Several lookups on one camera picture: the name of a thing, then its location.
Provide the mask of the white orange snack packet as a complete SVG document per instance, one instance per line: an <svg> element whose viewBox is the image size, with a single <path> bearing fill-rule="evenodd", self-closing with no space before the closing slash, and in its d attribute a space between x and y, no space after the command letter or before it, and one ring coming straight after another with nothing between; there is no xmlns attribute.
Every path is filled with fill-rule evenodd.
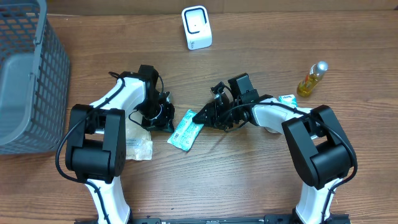
<svg viewBox="0 0 398 224"><path fill-rule="evenodd" d="M150 132L140 126L143 116L133 111L126 118L126 159L149 161L152 159L153 142Z"/></svg>

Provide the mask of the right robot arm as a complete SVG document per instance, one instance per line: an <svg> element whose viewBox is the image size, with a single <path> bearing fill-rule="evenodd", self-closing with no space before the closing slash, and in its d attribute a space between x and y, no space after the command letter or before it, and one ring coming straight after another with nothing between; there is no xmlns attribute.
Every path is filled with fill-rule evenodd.
<svg viewBox="0 0 398 224"><path fill-rule="evenodd" d="M350 223L347 214L332 214L336 188L358 170L354 149L333 110L283 104L259 95L249 75L242 73L211 88L215 98L193 117L193 122L225 132L246 123L284 135L303 185L290 214L265 215L263 223Z"/></svg>

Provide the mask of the small teal packet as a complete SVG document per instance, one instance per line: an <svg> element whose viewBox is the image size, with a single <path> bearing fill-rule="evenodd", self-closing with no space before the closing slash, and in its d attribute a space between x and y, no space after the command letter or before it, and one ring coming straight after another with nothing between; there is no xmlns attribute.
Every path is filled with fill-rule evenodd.
<svg viewBox="0 0 398 224"><path fill-rule="evenodd" d="M290 95L281 95L279 96L279 101L285 105L291 106L291 107L297 107L297 99L295 95L290 94Z"/></svg>

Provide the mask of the yellow oil bottle silver cap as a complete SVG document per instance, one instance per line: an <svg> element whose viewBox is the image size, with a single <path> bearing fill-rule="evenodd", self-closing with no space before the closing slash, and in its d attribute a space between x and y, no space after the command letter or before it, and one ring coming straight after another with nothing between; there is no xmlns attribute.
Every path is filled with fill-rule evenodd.
<svg viewBox="0 0 398 224"><path fill-rule="evenodd" d="M309 74L298 84L297 94L302 97L308 97L312 94L315 87L323 79L324 74L328 70L328 63L325 61L319 61L314 64Z"/></svg>

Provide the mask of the teal tissue pack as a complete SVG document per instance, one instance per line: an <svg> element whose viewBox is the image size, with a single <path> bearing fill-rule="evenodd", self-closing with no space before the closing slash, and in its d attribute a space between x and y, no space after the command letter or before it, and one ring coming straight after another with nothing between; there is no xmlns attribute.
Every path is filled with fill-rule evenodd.
<svg viewBox="0 0 398 224"><path fill-rule="evenodd" d="M192 110L188 110L185 113L181 122L175 128L175 131L167 140L169 144L186 152L191 149L196 137L203 128L203 124L195 124L193 122L193 117L195 115L196 112Z"/></svg>

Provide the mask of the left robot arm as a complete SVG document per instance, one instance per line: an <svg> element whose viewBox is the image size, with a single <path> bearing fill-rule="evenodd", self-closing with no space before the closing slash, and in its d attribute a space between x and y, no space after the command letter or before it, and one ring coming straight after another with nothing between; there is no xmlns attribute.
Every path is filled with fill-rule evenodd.
<svg viewBox="0 0 398 224"><path fill-rule="evenodd" d="M58 147L66 150L65 165L75 176L64 173L58 156L55 166L62 177L88 188L98 212L95 223L132 223L121 184L127 153L126 119L138 112L143 130L172 133L175 108L170 92L156 89L162 78L152 65L110 75L116 85L107 94L89 105L73 106L68 132Z"/></svg>

